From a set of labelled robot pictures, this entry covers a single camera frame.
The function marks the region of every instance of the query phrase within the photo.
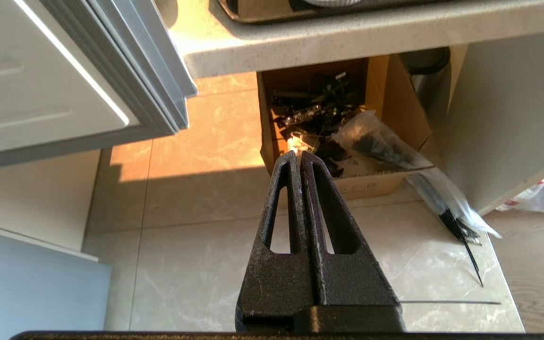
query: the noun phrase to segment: wooden floor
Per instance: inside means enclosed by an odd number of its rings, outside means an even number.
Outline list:
[[[492,212],[499,262],[528,333],[544,333],[544,213]]]

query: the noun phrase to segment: beige floor tile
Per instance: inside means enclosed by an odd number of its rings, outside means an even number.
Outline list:
[[[257,91],[188,101],[190,129],[153,142],[144,228],[257,217],[270,176]]]
[[[493,244],[529,333],[544,333],[544,213],[492,212],[490,225],[503,234]]]
[[[198,95],[221,94],[257,89],[255,72],[201,78],[195,80]]]
[[[102,151],[93,189],[88,233],[142,227],[152,140]]]
[[[352,209],[403,300],[494,301],[499,306],[404,304],[412,331],[519,332],[522,325],[488,239],[475,249],[482,289],[467,253],[424,203]],[[131,329],[233,331],[234,310],[259,218],[143,230]],[[289,249],[279,217],[272,249]]]
[[[104,320],[108,331],[129,331],[139,244],[140,230],[85,237],[83,252],[112,267]]]

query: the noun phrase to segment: open cardboard box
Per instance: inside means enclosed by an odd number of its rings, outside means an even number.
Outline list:
[[[273,122],[275,117],[268,106],[272,100],[272,91],[307,92],[313,75],[338,75],[343,71],[347,71],[358,88],[364,91],[365,107],[376,110],[377,116],[406,144],[419,150],[430,137],[432,130],[425,118],[425,110],[419,103],[410,76],[396,54],[258,72],[261,155],[268,172],[272,173],[278,157],[289,152],[287,142]],[[335,184],[348,200],[383,196],[395,191],[404,177],[419,171],[391,170],[365,176],[341,177],[335,179]]]

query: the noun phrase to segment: cardboard box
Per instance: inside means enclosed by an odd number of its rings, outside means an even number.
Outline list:
[[[262,123],[261,155],[268,172],[272,172],[276,159],[289,151],[268,106],[272,91],[307,92],[313,75],[338,75],[343,71],[347,71],[363,91],[365,107],[376,110],[377,116],[406,144],[419,150],[430,137],[432,130],[425,118],[425,110],[419,103],[400,57],[395,54],[263,71],[257,73],[257,85]],[[395,191],[406,175],[419,171],[421,169],[391,170],[365,176],[342,177],[335,179],[335,184],[345,199],[383,196]]]

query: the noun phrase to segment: kitchen countertop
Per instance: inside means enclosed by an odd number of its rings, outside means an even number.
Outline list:
[[[317,64],[544,32],[544,0],[454,0],[266,25],[217,0],[157,0],[193,78]]]

